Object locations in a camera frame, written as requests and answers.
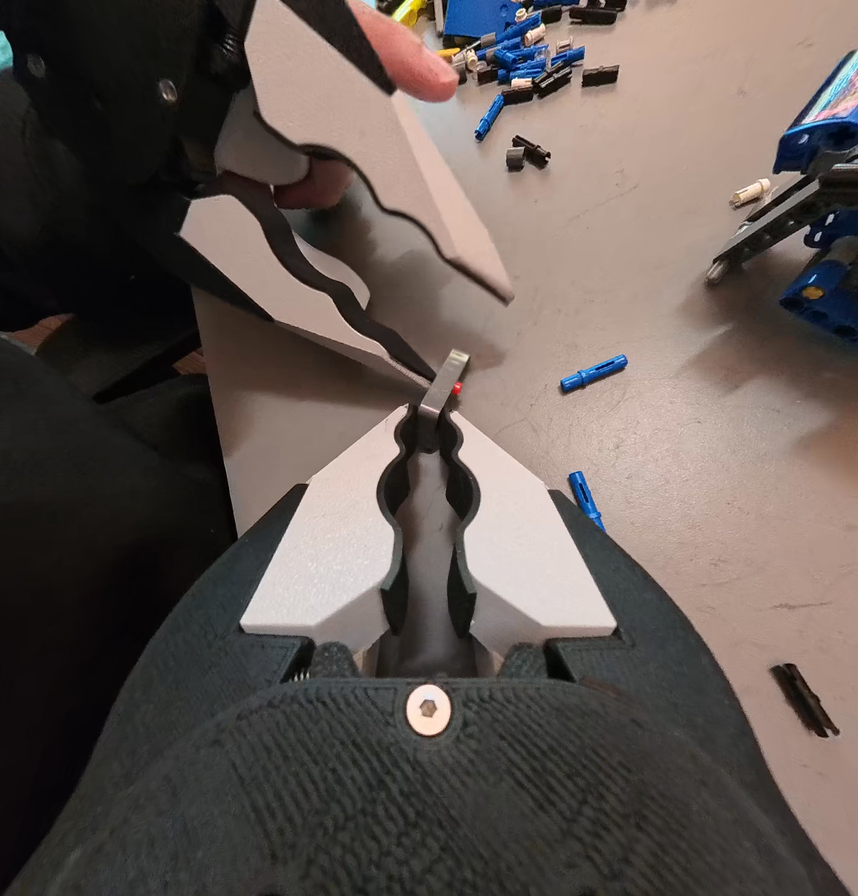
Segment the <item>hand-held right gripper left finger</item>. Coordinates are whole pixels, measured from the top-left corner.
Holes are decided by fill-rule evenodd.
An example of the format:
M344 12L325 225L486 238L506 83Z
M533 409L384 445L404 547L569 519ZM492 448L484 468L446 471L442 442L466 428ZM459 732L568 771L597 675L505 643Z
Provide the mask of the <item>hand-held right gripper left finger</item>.
M314 474L240 620L244 633L342 644L365 676L403 629L398 512L411 493L416 409L403 405Z

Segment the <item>pile of loose lego pieces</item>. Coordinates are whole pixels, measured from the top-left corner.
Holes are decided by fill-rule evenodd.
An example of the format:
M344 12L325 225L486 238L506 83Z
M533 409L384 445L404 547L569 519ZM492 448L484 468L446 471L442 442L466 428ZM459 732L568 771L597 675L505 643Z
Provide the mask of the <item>pile of loose lego pieces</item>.
M407 28L425 18L439 47L435 54L459 83L498 91L474 129L483 143L502 112L547 99L580 78L583 89L610 87L618 64L587 67L586 47L566 28L611 28L628 2L369 2Z

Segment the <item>blue lego pin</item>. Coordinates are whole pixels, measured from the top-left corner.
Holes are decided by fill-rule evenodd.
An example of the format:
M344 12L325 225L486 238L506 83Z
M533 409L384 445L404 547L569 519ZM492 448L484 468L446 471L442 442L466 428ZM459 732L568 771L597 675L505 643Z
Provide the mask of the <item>blue lego pin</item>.
M628 365L628 358L619 354L590 367L581 368L577 372L563 377L559 382L563 394L584 388L610 375L620 373Z
M605 525L602 521L602 514L593 498L585 474L581 470L574 471L569 473L568 479L569 487L571 488L579 509L588 520L598 527L598 529L602 532L606 532Z

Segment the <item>blue lego vehicle model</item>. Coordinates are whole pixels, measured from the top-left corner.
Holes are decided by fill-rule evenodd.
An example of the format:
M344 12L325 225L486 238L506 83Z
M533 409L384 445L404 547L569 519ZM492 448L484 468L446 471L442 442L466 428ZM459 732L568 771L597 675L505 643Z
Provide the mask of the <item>blue lego vehicle model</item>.
M714 255L710 286L805 230L815 253L780 306L858 349L858 49L849 51L782 134L773 174L797 179L741 221Z

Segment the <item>person's left hand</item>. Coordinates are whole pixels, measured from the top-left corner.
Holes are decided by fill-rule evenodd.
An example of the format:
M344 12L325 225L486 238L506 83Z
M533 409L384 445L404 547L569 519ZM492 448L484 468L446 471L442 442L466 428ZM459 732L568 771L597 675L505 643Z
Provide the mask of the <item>person's left hand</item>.
M409 28L360 1L349 1L363 33L394 84L405 94L429 103L443 103L456 93L458 76ZM289 185L276 185L273 198L287 210L326 210L339 204L355 181L344 162L312 159L307 175Z

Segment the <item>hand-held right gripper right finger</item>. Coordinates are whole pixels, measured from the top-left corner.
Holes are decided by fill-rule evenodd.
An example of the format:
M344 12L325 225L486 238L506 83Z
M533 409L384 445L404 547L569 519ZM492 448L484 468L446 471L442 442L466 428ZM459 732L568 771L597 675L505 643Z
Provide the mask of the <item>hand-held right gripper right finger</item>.
M457 411L438 422L457 517L447 610L478 676L519 645L607 638L617 621L544 482Z

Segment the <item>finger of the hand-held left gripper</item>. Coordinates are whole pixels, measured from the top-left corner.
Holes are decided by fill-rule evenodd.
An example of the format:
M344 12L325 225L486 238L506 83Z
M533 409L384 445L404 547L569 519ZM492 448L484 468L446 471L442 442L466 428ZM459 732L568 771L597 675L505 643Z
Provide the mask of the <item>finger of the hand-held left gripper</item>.
M273 186L301 174L304 156L345 162L447 264L513 300L488 231L345 2L254 2L244 56L251 83L224 120L219 173Z
M227 174L219 187L191 202L186 244L272 322L380 373L431 384L432 367L367 313L363 279L299 237L266 185Z

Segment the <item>black lego pin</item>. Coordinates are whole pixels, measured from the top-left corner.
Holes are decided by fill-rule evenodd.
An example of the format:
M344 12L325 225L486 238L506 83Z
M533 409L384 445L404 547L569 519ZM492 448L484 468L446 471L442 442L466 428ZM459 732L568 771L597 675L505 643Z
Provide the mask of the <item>black lego pin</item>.
M833 722L819 696L795 664L776 664L770 667L769 673L780 688L784 699L809 732L821 738L840 736L838 725Z

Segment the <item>grey lego beam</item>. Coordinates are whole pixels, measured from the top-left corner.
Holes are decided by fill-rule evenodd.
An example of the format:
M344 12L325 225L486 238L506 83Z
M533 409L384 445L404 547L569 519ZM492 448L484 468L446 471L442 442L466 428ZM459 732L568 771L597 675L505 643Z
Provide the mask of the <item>grey lego beam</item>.
M438 449L438 425L442 411L451 398L451 388L461 382L470 361L464 351L452 349L435 375L417 409L417 445L424 454L433 454Z

